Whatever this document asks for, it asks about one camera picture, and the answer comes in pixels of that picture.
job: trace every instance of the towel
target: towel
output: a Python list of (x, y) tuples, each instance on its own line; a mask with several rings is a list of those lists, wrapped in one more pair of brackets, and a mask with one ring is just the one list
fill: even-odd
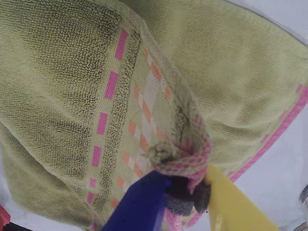
[[(0, 137), (21, 207), (100, 230), (149, 159), (194, 190), (209, 135), (191, 90), (132, 10), (117, 1), (0, 6)], [(179, 230), (181, 219), (167, 211), (165, 226)]]
[[(151, 163), (191, 191), (209, 160), (235, 180), (308, 97), (307, 48), (266, 19), (220, 0), (124, 3), (137, 14), (115, 0), (0, 3), (12, 197), (85, 230), (102, 228)], [(167, 211), (164, 229), (195, 215)]]

